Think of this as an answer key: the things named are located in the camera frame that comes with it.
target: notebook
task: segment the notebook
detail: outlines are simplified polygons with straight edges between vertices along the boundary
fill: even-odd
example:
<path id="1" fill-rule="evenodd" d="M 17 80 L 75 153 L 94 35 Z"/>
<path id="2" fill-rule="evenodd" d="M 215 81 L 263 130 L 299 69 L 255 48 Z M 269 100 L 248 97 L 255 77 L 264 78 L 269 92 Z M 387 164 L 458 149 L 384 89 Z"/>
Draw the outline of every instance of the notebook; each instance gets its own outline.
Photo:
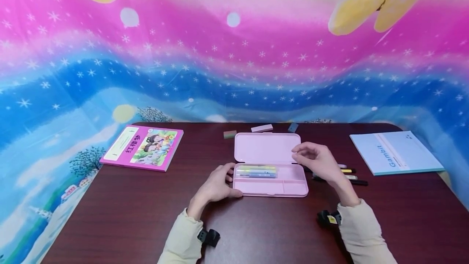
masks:
<path id="1" fill-rule="evenodd" d="M 165 172 L 183 134 L 177 129 L 127 125 L 99 162 Z"/>
<path id="2" fill-rule="evenodd" d="M 374 175 L 444 170 L 411 131 L 351 134 L 351 139 Z"/>

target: pink pencil case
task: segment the pink pencil case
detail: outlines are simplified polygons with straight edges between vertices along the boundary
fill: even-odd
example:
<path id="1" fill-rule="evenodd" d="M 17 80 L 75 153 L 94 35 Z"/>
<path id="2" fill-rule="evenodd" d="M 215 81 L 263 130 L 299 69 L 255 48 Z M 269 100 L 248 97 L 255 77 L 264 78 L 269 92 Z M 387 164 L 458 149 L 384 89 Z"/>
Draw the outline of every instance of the pink pencil case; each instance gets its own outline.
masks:
<path id="1" fill-rule="evenodd" d="M 301 143 L 298 134 L 240 132 L 234 137 L 234 158 L 242 166 L 275 166 L 276 178 L 233 177 L 234 189 L 244 196 L 305 197 L 308 195 L 305 171 L 292 158 L 294 146 Z"/>

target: yellow circle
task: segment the yellow circle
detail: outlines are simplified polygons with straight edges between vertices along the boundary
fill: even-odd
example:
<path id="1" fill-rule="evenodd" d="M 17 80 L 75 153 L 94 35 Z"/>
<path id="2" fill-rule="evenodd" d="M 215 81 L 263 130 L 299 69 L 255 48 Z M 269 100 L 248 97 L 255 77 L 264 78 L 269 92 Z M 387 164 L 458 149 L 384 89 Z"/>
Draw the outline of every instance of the yellow circle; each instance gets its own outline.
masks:
<path id="1" fill-rule="evenodd" d="M 114 109 L 112 118 L 116 122 L 126 123 L 129 122 L 135 116 L 135 107 L 129 104 L 119 105 Z"/>

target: pink eraser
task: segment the pink eraser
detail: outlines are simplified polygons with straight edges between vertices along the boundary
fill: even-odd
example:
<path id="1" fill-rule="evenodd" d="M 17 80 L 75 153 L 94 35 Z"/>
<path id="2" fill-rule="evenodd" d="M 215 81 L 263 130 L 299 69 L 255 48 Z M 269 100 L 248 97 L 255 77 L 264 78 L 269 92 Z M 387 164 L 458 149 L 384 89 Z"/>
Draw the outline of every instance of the pink eraser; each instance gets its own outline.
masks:
<path id="1" fill-rule="evenodd" d="M 272 131 L 274 127 L 272 125 L 261 125 L 261 126 L 256 126 L 254 128 L 251 128 L 251 132 L 266 132 L 266 131 Z"/>

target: left hand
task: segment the left hand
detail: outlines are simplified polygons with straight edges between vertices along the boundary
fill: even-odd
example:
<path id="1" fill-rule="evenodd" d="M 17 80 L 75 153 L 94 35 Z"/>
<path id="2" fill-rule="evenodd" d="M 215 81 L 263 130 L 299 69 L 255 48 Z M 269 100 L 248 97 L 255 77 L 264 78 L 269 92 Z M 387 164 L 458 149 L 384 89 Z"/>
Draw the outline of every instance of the left hand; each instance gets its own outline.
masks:
<path id="1" fill-rule="evenodd" d="M 239 198 L 243 196 L 240 190 L 232 189 L 226 184 L 226 181 L 231 183 L 233 178 L 230 176 L 233 174 L 234 163 L 227 163 L 225 165 L 218 166 L 207 181 L 197 191 L 197 196 L 202 197 L 207 202 L 217 202 L 225 198 Z"/>

